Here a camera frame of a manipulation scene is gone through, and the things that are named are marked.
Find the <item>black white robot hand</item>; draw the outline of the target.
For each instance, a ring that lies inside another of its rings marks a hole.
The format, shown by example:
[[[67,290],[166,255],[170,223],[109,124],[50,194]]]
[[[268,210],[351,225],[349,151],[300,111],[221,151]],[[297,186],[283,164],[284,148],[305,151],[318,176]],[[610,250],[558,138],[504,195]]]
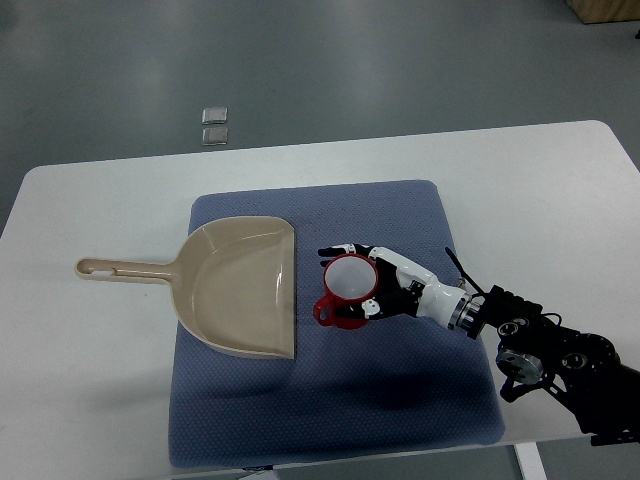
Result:
[[[321,248],[318,255],[326,270],[344,259],[361,258],[375,274],[375,283],[354,298],[337,294],[325,282],[326,294],[314,307],[322,326],[354,330],[404,314],[453,328],[470,301],[463,289],[441,283],[433,272],[386,247],[348,243]]]

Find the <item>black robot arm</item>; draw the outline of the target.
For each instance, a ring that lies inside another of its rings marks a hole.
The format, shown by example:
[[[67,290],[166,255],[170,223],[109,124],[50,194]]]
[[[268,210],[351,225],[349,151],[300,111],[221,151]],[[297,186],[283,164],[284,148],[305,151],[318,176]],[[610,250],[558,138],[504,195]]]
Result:
[[[474,340],[486,327],[495,330],[502,399],[543,390],[574,415],[593,446],[639,441],[639,372],[621,362],[610,340],[567,328],[560,314],[497,285],[482,290],[453,251],[445,252],[476,290],[463,297],[450,327]]]

